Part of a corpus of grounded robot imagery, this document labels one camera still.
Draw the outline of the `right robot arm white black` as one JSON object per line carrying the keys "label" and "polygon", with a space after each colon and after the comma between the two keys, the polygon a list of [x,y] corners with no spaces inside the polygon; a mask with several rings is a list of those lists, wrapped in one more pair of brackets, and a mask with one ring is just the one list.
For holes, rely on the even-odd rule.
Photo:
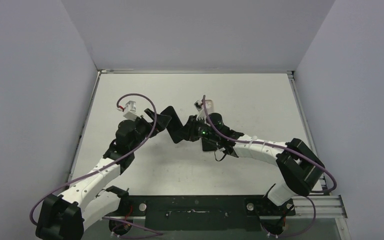
{"label": "right robot arm white black", "polygon": [[212,113],[209,118],[213,124],[190,116],[180,130],[181,138],[190,142],[200,139],[206,150],[221,150],[227,156],[278,167],[282,180],[267,191],[262,201],[266,213],[276,214],[294,196],[308,196],[322,176],[323,163],[301,139],[264,141],[229,128],[219,113]]}

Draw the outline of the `black phone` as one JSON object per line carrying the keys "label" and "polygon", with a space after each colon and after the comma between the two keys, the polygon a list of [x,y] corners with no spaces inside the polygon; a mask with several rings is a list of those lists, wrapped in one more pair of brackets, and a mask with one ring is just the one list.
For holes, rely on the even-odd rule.
{"label": "black phone", "polygon": [[177,115],[173,106],[166,107],[160,115],[169,116],[171,120],[168,122],[166,126],[166,130],[168,131],[172,141],[175,144],[180,143],[181,141],[189,141],[190,140],[190,129],[191,129],[191,117],[189,116],[185,125],[182,124],[179,116]]}

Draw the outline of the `beige phone case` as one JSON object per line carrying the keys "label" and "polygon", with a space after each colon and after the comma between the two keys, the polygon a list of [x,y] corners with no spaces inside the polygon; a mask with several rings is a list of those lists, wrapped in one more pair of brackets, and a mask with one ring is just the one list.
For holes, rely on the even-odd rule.
{"label": "beige phone case", "polygon": [[214,102],[210,99],[203,100],[201,102],[201,112],[203,114],[212,114],[215,112]]}

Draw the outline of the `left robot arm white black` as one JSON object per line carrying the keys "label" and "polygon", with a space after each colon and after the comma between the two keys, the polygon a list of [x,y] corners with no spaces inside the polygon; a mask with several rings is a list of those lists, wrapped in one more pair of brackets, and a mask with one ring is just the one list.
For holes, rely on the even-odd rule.
{"label": "left robot arm white black", "polygon": [[151,122],[125,109],[125,119],[118,124],[115,139],[95,167],[59,195],[51,193],[44,198],[35,230],[38,238],[80,240],[85,230],[106,214],[121,216],[129,210],[126,198],[100,192],[130,166],[134,151],[164,131],[172,119],[148,108],[144,112]]}

